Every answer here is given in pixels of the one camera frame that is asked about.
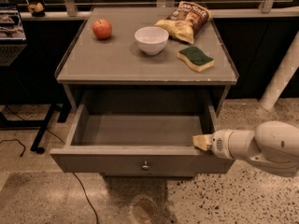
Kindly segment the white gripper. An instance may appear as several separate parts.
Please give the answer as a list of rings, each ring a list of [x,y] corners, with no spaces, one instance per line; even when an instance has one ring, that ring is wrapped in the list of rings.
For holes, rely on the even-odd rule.
[[[220,130],[211,134],[195,135],[192,138],[193,145],[204,151],[212,150],[219,158],[232,160],[233,155],[229,149],[230,137],[233,130]]]

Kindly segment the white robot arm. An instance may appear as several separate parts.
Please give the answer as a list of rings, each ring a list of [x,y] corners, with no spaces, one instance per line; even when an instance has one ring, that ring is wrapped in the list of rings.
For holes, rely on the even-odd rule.
[[[271,109],[299,67],[299,33],[289,46],[273,75],[260,105]],[[272,175],[298,176],[299,129],[281,122],[267,121],[255,130],[219,130],[196,135],[193,145],[219,158],[242,160]]]

